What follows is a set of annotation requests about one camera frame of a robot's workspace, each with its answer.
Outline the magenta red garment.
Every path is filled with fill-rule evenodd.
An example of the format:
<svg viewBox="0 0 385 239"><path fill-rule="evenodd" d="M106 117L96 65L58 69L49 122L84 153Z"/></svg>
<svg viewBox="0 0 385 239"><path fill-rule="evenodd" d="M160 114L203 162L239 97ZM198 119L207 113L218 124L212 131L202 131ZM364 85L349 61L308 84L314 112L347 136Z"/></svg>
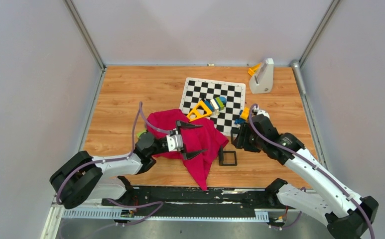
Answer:
<svg viewBox="0 0 385 239"><path fill-rule="evenodd" d="M151 113L147 120L153 126L163 129L172 130L176 128L176 122L189 122L187 116L180 109L171 109ZM207 191L207 177L209 175L213 161L218 157L221 147L225 147L229 140L221 132L219 132L212 120L203 118L192 122L201 125L196 129L183 129L181 131L187 152L205 150L191 160L184 160L183 155L179 152L167 152L157 154L156 157L165 157L168 159L180 159L186 167L192 178L203 190Z"/></svg>

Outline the black frame box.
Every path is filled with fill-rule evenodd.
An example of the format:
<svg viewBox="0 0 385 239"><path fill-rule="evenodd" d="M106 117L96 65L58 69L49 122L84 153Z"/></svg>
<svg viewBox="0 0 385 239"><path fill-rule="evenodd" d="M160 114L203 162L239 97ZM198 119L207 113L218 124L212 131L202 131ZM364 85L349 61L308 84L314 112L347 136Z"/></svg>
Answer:
<svg viewBox="0 0 385 239"><path fill-rule="evenodd" d="M220 166L237 166L237 153L234 150L224 150L222 147L218 153L218 164Z"/></svg>

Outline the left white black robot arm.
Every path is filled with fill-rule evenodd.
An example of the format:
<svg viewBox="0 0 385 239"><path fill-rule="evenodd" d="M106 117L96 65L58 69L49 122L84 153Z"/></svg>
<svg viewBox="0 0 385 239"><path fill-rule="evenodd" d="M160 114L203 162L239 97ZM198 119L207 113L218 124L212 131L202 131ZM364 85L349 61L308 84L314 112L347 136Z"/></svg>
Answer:
<svg viewBox="0 0 385 239"><path fill-rule="evenodd" d="M86 200L112 199L127 206L133 201L133 191L125 175L147 172L154 166L154 155L179 152L184 160L191 160L201 153L187 151L183 129L202 128L178 120L176 127L162 138L151 132L142 133L132 152L115 156L91 156L79 151L52 174L49 182L56 192L56 201L65 209L73 209Z"/></svg>

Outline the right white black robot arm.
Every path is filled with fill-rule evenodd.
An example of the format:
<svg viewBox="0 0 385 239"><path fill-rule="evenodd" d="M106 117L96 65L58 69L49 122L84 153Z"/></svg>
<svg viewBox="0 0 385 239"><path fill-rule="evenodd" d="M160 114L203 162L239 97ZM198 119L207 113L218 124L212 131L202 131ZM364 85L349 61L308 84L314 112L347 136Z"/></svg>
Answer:
<svg viewBox="0 0 385 239"><path fill-rule="evenodd" d="M293 207L327 227L336 239L359 239L366 231L375 238L373 222L379 203L362 197L326 170L294 135L279 133L269 117L260 114L231 130L232 144L248 152L263 152L308 183L316 195L277 178L266 187L266 203Z"/></svg>

